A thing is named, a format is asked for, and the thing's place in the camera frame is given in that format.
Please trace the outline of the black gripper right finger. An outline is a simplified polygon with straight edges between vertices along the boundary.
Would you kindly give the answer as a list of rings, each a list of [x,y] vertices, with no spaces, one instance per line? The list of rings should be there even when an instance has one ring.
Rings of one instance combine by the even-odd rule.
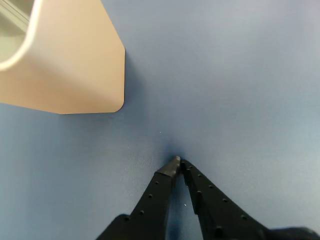
[[[274,234],[249,216],[193,164],[181,162],[181,173],[205,240],[274,240]]]

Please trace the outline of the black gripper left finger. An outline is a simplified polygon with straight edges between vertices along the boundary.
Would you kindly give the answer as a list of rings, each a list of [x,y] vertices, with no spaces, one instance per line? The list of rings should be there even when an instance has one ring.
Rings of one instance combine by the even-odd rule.
[[[181,158],[175,156],[158,169],[131,214],[117,216],[99,240],[164,240],[170,196],[179,175]]]

